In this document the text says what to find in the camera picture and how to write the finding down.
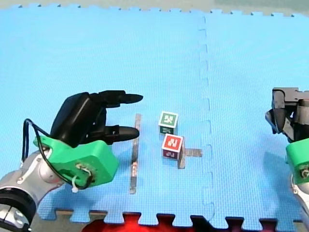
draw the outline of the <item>letter block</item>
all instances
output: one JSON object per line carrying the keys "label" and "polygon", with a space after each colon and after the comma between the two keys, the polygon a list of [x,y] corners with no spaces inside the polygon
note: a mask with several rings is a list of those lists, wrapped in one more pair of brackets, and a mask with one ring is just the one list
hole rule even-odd
{"label": "letter block", "polygon": [[160,133],[176,134],[177,121],[178,114],[162,111],[159,120]]}
{"label": "letter block", "polygon": [[166,133],[162,144],[163,156],[178,160],[181,152],[183,152],[182,144],[183,137]]}

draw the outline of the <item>green gripper mount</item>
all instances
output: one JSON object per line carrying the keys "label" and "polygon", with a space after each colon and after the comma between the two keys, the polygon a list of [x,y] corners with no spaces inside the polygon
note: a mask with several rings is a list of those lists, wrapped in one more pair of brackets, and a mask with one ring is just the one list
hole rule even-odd
{"label": "green gripper mount", "polygon": [[93,175],[90,187],[111,182],[117,171],[119,161],[109,146],[101,140],[72,148],[60,140],[40,136],[42,144],[52,149],[48,161],[63,177],[75,184],[84,186],[89,174],[78,167],[87,168]]}
{"label": "green gripper mount", "polygon": [[286,153],[295,184],[309,182],[309,174],[306,176],[301,174],[303,170],[309,170],[309,139],[289,144]]}

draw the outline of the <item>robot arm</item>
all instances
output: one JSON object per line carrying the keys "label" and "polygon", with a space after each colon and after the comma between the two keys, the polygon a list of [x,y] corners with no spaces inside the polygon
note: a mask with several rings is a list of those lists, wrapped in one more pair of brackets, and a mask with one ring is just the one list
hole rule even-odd
{"label": "robot arm", "polygon": [[290,143],[287,160],[292,171],[291,189],[300,202],[301,217],[309,231],[309,91],[274,88],[272,109],[266,120],[273,133],[283,133]]}
{"label": "robot arm", "polygon": [[[141,95],[118,90],[73,95],[62,104],[50,135],[43,131],[46,137],[40,137],[39,128],[27,119],[21,168],[0,180],[0,232],[31,231],[41,200],[65,182],[75,190],[110,182],[117,160],[108,145],[137,138],[139,131],[119,125],[106,126],[106,109],[141,100]],[[28,157],[29,124],[35,129],[39,151]],[[114,172],[105,169],[104,161],[113,164]]]}

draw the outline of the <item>blue foam mat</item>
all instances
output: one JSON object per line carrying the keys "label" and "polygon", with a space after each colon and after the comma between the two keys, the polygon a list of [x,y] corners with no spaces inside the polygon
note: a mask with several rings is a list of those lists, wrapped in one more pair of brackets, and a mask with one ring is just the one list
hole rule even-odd
{"label": "blue foam mat", "polygon": [[[125,89],[144,99],[109,110],[108,124],[133,126],[142,114],[138,185],[130,195],[132,142],[115,144],[113,182],[51,192],[42,218],[72,209],[72,221],[87,222],[99,210],[121,223],[123,212],[139,212],[141,224],[154,225],[163,213],[175,215],[175,226],[198,215],[226,228],[225,217],[243,217],[246,230],[276,218],[279,231],[293,230],[299,205],[288,191],[287,143],[264,113],[273,87],[309,89],[308,18],[57,6],[0,10],[0,175],[19,166],[24,118],[48,130],[69,95]],[[184,170],[162,159],[162,110],[179,113],[186,147],[203,149]]]}

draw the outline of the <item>tape mark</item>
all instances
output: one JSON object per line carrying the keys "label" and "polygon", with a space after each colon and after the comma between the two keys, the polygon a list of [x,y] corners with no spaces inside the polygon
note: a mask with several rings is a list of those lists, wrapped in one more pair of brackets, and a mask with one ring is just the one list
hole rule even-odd
{"label": "tape mark", "polygon": [[182,149],[181,149],[181,152],[179,154],[179,159],[178,159],[178,169],[184,169],[185,168],[185,156],[186,156],[185,151],[186,150],[185,150],[184,138],[183,138]]}
{"label": "tape mark", "polygon": [[[136,114],[136,116],[135,116],[135,128],[138,129],[139,131],[140,131],[140,121],[141,121],[141,114]],[[136,139],[133,140],[130,194],[136,193],[139,144],[140,144],[140,138],[137,137]]]}
{"label": "tape mark", "polygon": [[185,155],[186,156],[193,156],[193,157],[202,157],[203,151],[202,151],[202,149],[186,148]]}

